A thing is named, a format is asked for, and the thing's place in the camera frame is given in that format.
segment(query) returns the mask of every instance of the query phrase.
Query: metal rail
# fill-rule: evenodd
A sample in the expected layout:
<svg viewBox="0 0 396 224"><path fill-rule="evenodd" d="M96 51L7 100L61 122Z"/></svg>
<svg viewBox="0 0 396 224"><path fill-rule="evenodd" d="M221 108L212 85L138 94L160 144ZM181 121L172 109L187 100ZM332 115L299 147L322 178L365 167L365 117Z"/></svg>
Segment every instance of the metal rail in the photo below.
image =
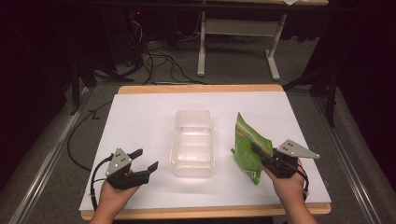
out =
<svg viewBox="0 0 396 224"><path fill-rule="evenodd" d="M80 109L87 103L91 92L88 91L88 88L85 88L81 95L83 96L81 107L74 116L70 117L68 123L64 127L64 131L62 132L58 141L55 143L55 146L49 152L46 159L44 159L44 162L38 170L32 185L26 191L26 195L23 197L20 205L9 221L9 224L27 223L29 216L35 208L35 204L37 203L44 187L46 187L46 184L50 179L50 175L52 174L57 161L62 155L64 142L67 140L67 136L70 134L70 131L79 117Z"/></svg>
<svg viewBox="0 0 396 224"><path fill-rule="evenodd" d="M324 120L326 127L330 133L330 136L334 142L334 145L337 150L337 156L341 162L341 167L344 170L346 175L346 179L349 181L349 185L352 188L353 193L355 194L356 200L358 201L361 211L364 214L364 217L367 220L367 223L370 224L380 224L382 223L379 219L378 214L375 211L375 208L370 200L369 195L366 192L366 187L364 187L361 179L355 171L355 168L350 161L346 150L344 149L343 144L338 136L337 131L334 127L331 126L329 121L325 116L325 108L323 103L320 101L318 97L313 97L313 102L315 107L318 110L318 113L321 115L321 118Z"/></svg>

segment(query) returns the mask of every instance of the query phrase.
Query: dark background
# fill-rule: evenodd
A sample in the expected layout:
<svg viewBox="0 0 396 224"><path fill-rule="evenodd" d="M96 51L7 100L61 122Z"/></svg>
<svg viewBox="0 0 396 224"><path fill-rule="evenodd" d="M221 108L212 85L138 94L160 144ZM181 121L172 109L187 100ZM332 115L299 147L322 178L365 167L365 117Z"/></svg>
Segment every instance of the dark background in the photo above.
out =
<svg viewBox="0 0 396 224"><path fill-rule="evenodd" d="M392 142L396 136L396 109L392 87L396 71L393 40L396 6L390 0L331 1L330 7L335 6L362 7L364 13L351 21L338 21L342 25L330 25L326 30L324 27L329 21L326 16L298 19L290 15L291 22L286 23L282 39L297 35L305 41L331 34L318 42L307 67L309 71L325 64L334 55L335 46L344 40L344 34L353 31L345 58L336 70L338 87L395 189L392 164L396 153ZM177 44L175 31L187 33L196 22L193 13L151 11L145 16L144 23L156 37L172 45ZM102 66L114 68L117 58L111 51L114 43L104 27L105 19L97 9L65 10L49 0L1 3L1 150L2 158L7 158L1 162L1 188L64 105L64 90L71 81L75 50Z"/></svg>

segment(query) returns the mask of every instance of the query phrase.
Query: cable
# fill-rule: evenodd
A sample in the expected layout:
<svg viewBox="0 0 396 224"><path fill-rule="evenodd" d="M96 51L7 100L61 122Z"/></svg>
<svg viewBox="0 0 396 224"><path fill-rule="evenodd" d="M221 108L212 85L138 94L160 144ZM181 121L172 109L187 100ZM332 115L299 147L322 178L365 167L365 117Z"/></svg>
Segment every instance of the cable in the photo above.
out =
<svg viewBox="0 0 396 224"><path fill-rule="evenodd" d="M95 196L95 188L93 187L93 183L95 182L95 177L96 177L96 173L99 170L99 168L108 161L111 161L113 159L114 154L111 153L111 155L107 158L105 158L104 160L102 160L101 162L99 162L99 164L96 165L93 174L91 176L91 191L90 191L90 197L91 197L91 201L92 201L92 206L93 206L93 210L96 211L96 208L98 207L98 202L96 201L96 196Z"/></svg>
<svg viewBox="0 0 396 224"><path fill-rule="evenodd" d="M194 35L197 32L197 30L198 30L200 21L201 21L201 12L198 13L198 21L197 21L197 23L195 25L195 29L194 29L194 31L192 31L191 35L189 37L185 38L185 39L178 40L178 42L181 43L181 42L189 41L189 40L192 40L192 39L195 39L195 38L199 37L200 35L196 35L196 36L194 36Z"/></svg>
<svg viewBox="0 0 396 224"><path fill-rule="evenodd" d="M127 78L127 76L137 72L142 67L142 65L143 65L143 59L142 59L142 57L139 57L137 59L136 64L134 65L134 68L132 68L131 70L129 70L129 71L123 73L123 74L118 74L118 73L116 73L114 71L110 72L109 70L102 71L103 69L100 69L100 68L98 70L102 71L107 76L102 76L102 75L97 74L97 73L94 73L94 74L95 74L96 77L103 78L103 79L115 78L116 80L122 81L122 82L134 82L133 79L129 79L129 78Z"/></svg>
<svg viewBox="0 0 396 224"><path fill-rule="evenodd" d="M299 172L299 174L300 174L302 177L304 177L305 182L306 182L306 185L305 185L305 188L304 188L304 200L305 200L306 197L309 196L309 190L308 190L308 187L309 187L308 175L306 174L306 171L305 171L305 169L303 168L302 165L299 164L298 166L299 166L299 167L303 170L303 172L304 172L304 175L302 175L302 174L300 174L300 171L297 170L297 171Z"/></svg>
<svg viewBox="0 0 396 224"><path fill-rule="evenodd" d="M146 67L146 65L143 63L143 66L144 66L144 67L146 68L146 70L148 71L148 78L146 79L145 82L143 82L142 85L143 85L143 86L146 85L149 81L150 81L152 84L156 85L154 79L152 79L152 71L154 70L154 61L153 61L153 59L152 59L151 53L149 52L148 45L146 45L146 52L144 52L144 53L147 53L147 54L148 54L148 59L151 60L151 67L150 67L150 69L148 69L148 68Z"/></svg>
<svg viewBox="0 0 396 224"><path fill-rule="evenodd" d="M140 69L140 64L137 65L136 67L134 67L133 69L131 69L130 71L124 73L124 74L118 74L115 71L112 71L111 69L107 69L104 66L100 65L99 63L95 63L89 59L83 58L81 56L79 56L79 60L83 61L84 63L88 64L91 68L96 68L96 70L100 70L103 73L105 73L106 75L115 78L118 81L122 81L122 82L134 82L134 80L132 78L127 78L125 76L131 75L132 73L134 73L135 71L137 71L138 69Z"/></svg>
<svg viewBox="0 0 396 224"><path fill-rule="evenodd" d="M152 52L149 51L149 48L147 48L147 51L144 51L143 53L146 53L146 54L148 54L148 56L149 56L149 58L148 58L148 60L146 61L146 63L147 63L148 65L151 66L151 73L150 73L151 75L152 75L152 68L153 68L154 66L160 66L160 65L165 64L166 62L170 62L170 63L172 64L172 65L171 65L171 69L170 69L170 75L171 75L171 77L172 77L175 81L177 81L177 82L182 82L181 80L178 80L177 78L175 78L174 75L173 75L173 73L172 73L173 68L176 66L176 67L178 67L178 69L179 69L181 75L182 75L184 78L186 78L186 79L188 80L188 82L205 85L204 82L201 82L201 81L198 81L198 80L195 80L195 79L192 79L192 78L186 76L186 74L185 74L184 71L183 71L183 68L176 62L176 60L175 60L172 56L166 55L166 54L164 54L164 53L162 53L162 52L159 52L159 51L154 51L154 53L152 53ZM154 58L165 59L165 61L164 61L163 63L159 64L159 65L154 65L154 61L153 61Z"/></svg>
<svg viewBox="0 0 396 224"><path fill-rule="evenodd" d="M137 41L137 44L140 44L140 42L142 41L142 37L143 37L143 28L136 21L130 21L130 23L131 23L131 25L136 25L139 28L140 36L139 36L139 40ZM136 35L136 32L137 32L137 28L134 30L134 34L133 35L129 35L129 37L131 37L133 43L134 43L134 36Z"/></svg>
<svg viewBox="0 0 396 224"><path fill-rule="evenodd" d="M93 183L96 183L96 182L102 181L102 180L106 180L106 179L105 178L95 179L95 181L93 181Z"/></svg>
<svg viewBox="0 0 396 224"><path fill-rule="evenodd" d="M79 166L80 168L82 168L82 169L84 169L84 170L86 170L86 171L89 171L89 172L90 172L91 169L90 169L90 168L87 168L87 167L84 166L84 165L81 165L81 164L80 164L79 162L77 162L77 161L73 158L73 156L72 156L72 153L71 153L71 150L70 150L70 142L71 142L72 136L73 136L73 134L76 132L77 128L78 128L87 118L89 118L92 114L95 114L95 113L96 113L98 110L100 110L101 108L103 108L103 107L105 107L106 105L110 104L112 101L113 101L113 100L111 100L111 101L109 101L109 102L107 102L107 103L105 103L105 104L103 104L103 105L97 107L97 108L94 109L94 110L90 110L90 113L89 113L84 119L82 119L82 121L80 121L78 125L76 125L76 127L72 130L72 132L70 133L70 135L69 135L69 137L68 137L68 139L67 139L67 146L66 146L66 147L67 147L67 154L69 155L70 160L71 160L75 165Z"/></svg>
<svg viewBox="0 0 396 224"><path fill-rule="evenodd" d="M250 44L263 39L264 36L241 36L241 35L207 35L207 39L211 39L212 43L223 42L219 47L211 47L210 42L205 42L205 47L209 49L222 49L226 47L229 43L242 43Z"/></svg>

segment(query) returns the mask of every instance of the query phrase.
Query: table leg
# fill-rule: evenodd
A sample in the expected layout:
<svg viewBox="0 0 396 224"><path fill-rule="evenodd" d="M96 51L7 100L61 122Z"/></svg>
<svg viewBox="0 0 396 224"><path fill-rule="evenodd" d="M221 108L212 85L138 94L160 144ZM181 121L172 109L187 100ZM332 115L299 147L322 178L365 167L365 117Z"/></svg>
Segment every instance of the table leg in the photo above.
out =
<svg viewBox="0 0 396 224"><path fill-rule="evenodd" d="M273 45L272 45L271 49L265 51L265 56L267 58L267 62L268 62L268 65L269 65L270 71L271 71L271 76L272 76L273 80L275 80L275 81L279 81L280 76L279 76L279 73L276 68L274 54L275 54L275 50L277 47L277 43L279 42L280 35L282 34L283 26L285 25L285 20L286 20L286 14L282 14L282 16L280 17L280 20L279 20L279 24L276 27Z"/></svg>
<svg viewBox="0 0 396 224"><path fill-rule="evenodd" d="M201 46L198 55L198 77L205 75L205 22L206 13L203 11L201 15Z"/></svg>

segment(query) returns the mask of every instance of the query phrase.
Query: wrist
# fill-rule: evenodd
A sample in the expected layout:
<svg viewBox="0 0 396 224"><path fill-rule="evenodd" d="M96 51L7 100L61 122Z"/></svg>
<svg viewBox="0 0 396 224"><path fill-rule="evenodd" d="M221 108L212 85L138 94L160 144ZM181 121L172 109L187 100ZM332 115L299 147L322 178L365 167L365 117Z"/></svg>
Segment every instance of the wrist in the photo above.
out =
<svg viewBox="0 0 396 224"><path fill-rule="evenodd" d="M294 207L294 206L301 206L305 205L304 196L303 194L294 194L291 197L281 198L279 197L280 203L284 207Z"/></svg>
<svg viewBox="0 0 396 224"><path fill-rule="evenodd" d="M304 200L297 200L296 202L282 203L285 209L288 223L290 224L316 224L314 217L306 207Z"/></svg>
<svg viewBox="0 0 396 224"><path fill-rule="evenodd" d="M105 207L99 205L93 214L90 224L111 224L113 223L116 215L107 211Z"/></svg>
<svg viewBox="0 0 396 224"><path fill-rule="evenodd" d="M300 212L301 209L306 209L305 201L300 197L294 197L292 199L280 200L286 213Z"/></svg>

